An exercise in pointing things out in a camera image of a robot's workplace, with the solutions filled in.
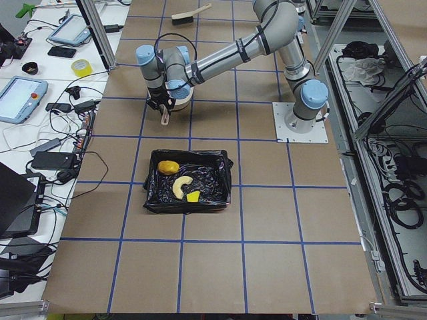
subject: tablet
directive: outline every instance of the tablet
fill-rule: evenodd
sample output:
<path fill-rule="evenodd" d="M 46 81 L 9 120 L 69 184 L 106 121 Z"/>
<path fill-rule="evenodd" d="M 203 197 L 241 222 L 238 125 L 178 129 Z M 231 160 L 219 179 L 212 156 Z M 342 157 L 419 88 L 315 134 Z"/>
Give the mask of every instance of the tablet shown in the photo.
<path fill-rule="evenodd" d="M 44 80 L 13 77 L 0 92 L 0 121 L 24 122 L 47 91 Z"/>
<path fill-rule="evenodd" d="M 81 45 L 91 33 L 81 15 L 70 15 L 48 36 L 48 40 L 64 45 Z"/>

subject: smartphone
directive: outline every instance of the smartphone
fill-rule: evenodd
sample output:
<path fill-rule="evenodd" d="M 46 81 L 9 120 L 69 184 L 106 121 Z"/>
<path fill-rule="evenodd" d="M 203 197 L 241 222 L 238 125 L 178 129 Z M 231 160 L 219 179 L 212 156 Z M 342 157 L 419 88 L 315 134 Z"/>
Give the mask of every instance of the smartphone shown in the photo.
<path fill-rule="evenodd" d="M 71 111 L 71 105 L 69 103 L 48 103 L 46 105 L 46 111 L 53 110 L 59 110 L 64 113 L 68 113 Z"/>
<path fill-rule="evenodd" d="M 54 57 L 61 57 L 61 58 L 72 58 L 74 57 L 76 52 L 77 50 L 73 48 L 52 47 L 47 52 L 47 55 L 52 55 Z"/>

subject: white desk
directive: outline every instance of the white desk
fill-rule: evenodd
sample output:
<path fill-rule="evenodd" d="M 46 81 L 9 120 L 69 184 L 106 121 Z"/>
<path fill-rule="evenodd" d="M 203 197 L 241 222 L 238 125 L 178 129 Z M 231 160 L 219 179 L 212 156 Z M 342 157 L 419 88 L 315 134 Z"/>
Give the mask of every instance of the white desk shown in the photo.
<path fill-rule="evenodd" d="M 117 1 L 106 1 L 107 5 L 102 5 L 102 10 L 100 12 L 100 17 L 105 25 L 118 24 L 123 25 L 127 17 L 127 12 L 129 7 L 120 5 Z M 52 24 L 57 24 L 58 19 L 64 16 L 65 11 L 70 9 L 70 14 L 79 13 L 79 9 L 76 5 L 66 5 L 58 8 L 48 8 L 48 9 L 38 9 L 33 15 L 32 19 L 42 20 L 50 22 Z M 25 31 L 33 30 L 39 26 L 46 25 L 44 23 L 31 21 Z M 30 77 L 36 79 L 46 80 L 49 84 L 47 93 L 42 98 L 40 105 L 36 107 L 34 112 L 31 114 L 30 118 L 26 120 L 23 124 L 25 125 L 12 125 L 10 123 L 0 122 L 0 151 L 8 150 L 6 140 L 1 134 L 6 128 L 5 136 L 7 142 L 11 147 L 18 145 L 24 145 L 36 140 L 37 134 L 40 130 L 40 125 L 43 120 L 45 120 L 46 127 L 42 131 L 46 131 L 41 135 L 41 138 L 44 139 L 53 139 L 55 137 L 62 138 L 64 135 L 54 132 L 49 125 L 48 113 L 45 110 L 46 104 L 49 102 L 55 102 L 59 96 L 58 102 L 69 102 L 69 94 L 62 94 L 63 90 L 68 86 L 68 84 L 77 79 L 77 76 L 71 70 L 71 64 L 73 61 L 78 59 L 86 59 L 91 63 L 94 73 L 103 72 L 105 68 L 101 62 L 101 59 L 98 55 L 95 43 L 93 40 L 86 45 L 76 48 L 77 53 L 72 59 L 59 58 L 59 57 L 50 57 L 47 55 L 48 50 L 51 48 L 51 45 L 48 44 L 45 39 L 51 34 L 52 30 L 50 29 L 41 29 L 36 30 L 29 34 L 29 37 L 33 38 L 33 42 L 30 44 L 27 52 L 24 54 L 22 60 L 15 60 L 8 66 L 2 67 L 0 69 L 0 88 L 6 86 L 10 78 L 14 75 L 19 75 L 22 77 Z M 119 43 L 121 33 L 110 33 L 108 34 L 108 39 L 110 41 L 111 47 L 115 52 Z M 27 75 L 21 70 L 21 67 L 24 63 L 29 61 L 37 62 L 39 66 L 38 74 L 34 76 Z M 95 75 L 92 77 L 85 78 L 82 81 L 78 81 L 73 85 L 80 85 L 81 87 L 90 87 L 94 88 L 100 92 L 103 92 L 105 84 L 108 78 L 107 73 L 102 73 L 100 75 Z M 75 101 L 71 98 L 73 104 L 81 103 L 90 99 L 100 99 L 101 95 L 96 91 L 90 89 L 81 89 L 80 91 L 81 98 Z M 77 124 L 78 127 L 81 125 L 81 121 L 77 118 L 75 113 L 70 113 L 69 117 L 72 118 Z M 64 130 L 65 122 L 60 119 L 53 117 L 53 126 L 57 130 Z M 74 133 L 78 129 L 77 125 L 72 125 L 70 133 Z M 18 150 L 0 153 L 0 162 L 6 164 L 12 170 L 18 173 L 25 173 L 25 164 L 32 159 L 29 150 L 34 148 L 36 144 L 19 148 Z M 72 140 L 66 140 L 62 146 L 56 147 L 52 151 L 72 151 L 73 144 Z M 54 171 L 38 171 L 41 172 L 48 178 L 48 180 L 55 179 Z M 48 185 L 45 189 L 45 194 L 51 197 L 60 196 L 67 197 L 70 193 L 70 190 L 73 189 L 73 182 L 68 182 L 63 186 L 53 186 L 53 188 Z M 55 204 L 53 200 L 45 199 L 45 203 Z M 52 237 L 51 242 L 56 242 L 59 240 L 65 222 L 65 217 L 59 213 L 56 214 L 56 227 L 55 232 Z M 41 214 L 39 229 L 35 235 L 31 237 L 41 243 L 46 243 L 50 239 L 53 226 L 55 224 L 55 214 L 52 211 L 46 211 Z M 7 244 L 9 240 L 1 241 L 2 244 Z M 50 256 L 44 265 L 41 268 L 44 268 L 50 264 L 53 260 L 53 256 Z M 16 302 L 29 302 L 29 301 L 38 301 L 41 299 L 41 295 L 44 291 L 46 283 L 44 281 L 38 282 L 34 285 L 28 286 L 28 288 L 23 293 L 15 293 L 13 296 L 0 300 L 0 303 L 16 303 Z"/>

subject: brush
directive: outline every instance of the brush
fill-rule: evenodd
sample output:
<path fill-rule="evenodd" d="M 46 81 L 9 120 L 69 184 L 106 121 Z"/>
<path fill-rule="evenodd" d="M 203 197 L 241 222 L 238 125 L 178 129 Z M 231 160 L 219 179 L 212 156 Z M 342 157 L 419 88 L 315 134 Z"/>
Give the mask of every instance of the brush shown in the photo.
<path fill-rule="evenodd" d="M 185 23 L 192 23 L 194 21 L 194 18 L 193 18 L 194 15 L 197 15 L 199 12 L 208 10 L 210 7 L 212 7 L 212 4 L 208 3 L 207 5 L 204 5 L 203 7 L 200 7 L 199 9 L 196 9 L 196 10 L 172 15 L 172 24 L 183 25 Z"/>

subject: power strip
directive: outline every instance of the power strip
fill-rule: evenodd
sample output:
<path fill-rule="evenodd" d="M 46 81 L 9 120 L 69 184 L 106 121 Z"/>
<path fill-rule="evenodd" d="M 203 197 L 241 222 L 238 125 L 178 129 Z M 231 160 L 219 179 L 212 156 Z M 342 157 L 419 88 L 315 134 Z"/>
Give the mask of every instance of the power strip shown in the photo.
<path fill-rule="evenodd" d="M 73 152 L 78 154 L 79 160 L 83 159 L 83 155 L 89 145 L 92 136 L 93 124 L 95 123 L 96 113 L 94 110 L 87 112 L 83 118 L 80 130 L 86 130 L 85 136 L 80 137 L 74 146 Z"/>

